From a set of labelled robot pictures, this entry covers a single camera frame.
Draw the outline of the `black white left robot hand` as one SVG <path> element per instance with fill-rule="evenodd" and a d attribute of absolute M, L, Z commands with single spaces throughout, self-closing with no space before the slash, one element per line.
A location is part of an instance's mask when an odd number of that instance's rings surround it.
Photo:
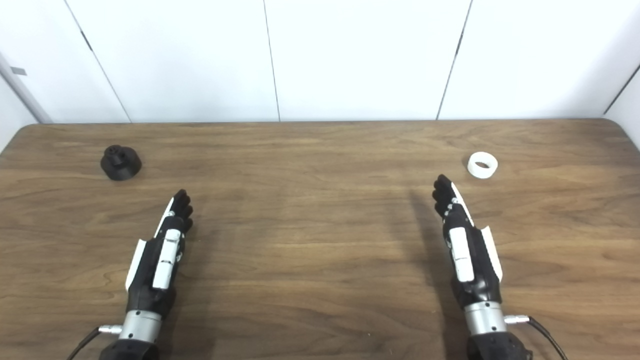
<path fill-rule="evenodd" d="M 190 196 L 180 189 L 167 203 L 153 237 L 138 240 L 125 280 L 127 312 L 153 312 L 162 319 L 169 315 L 193 212 Z"/>

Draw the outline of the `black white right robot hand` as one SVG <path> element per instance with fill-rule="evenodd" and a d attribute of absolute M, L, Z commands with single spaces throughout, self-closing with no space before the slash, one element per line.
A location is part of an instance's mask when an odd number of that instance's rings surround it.
<path fill-rule="evenodd" d="M 460 308 L 502 302 L 503 269 L 489 226 L 478 228 L 457 186 L 444 174 L 433 184 L 434 209 L 454 267 L 451 288 Z"/>

